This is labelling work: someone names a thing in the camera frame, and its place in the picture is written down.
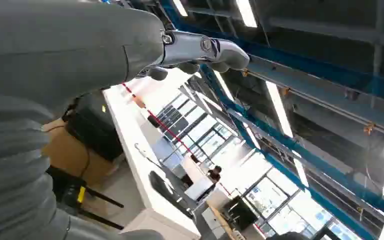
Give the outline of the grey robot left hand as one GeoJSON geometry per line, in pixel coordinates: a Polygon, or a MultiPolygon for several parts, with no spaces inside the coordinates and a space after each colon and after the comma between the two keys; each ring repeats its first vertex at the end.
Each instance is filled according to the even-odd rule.
{"type": "Polygon", "coordinates": [[[48,113],[142,70],[187,62],[244,69],[235,43],[165,30],[154,14],[81,0],[0,0],[0,112],[48,113]]]}

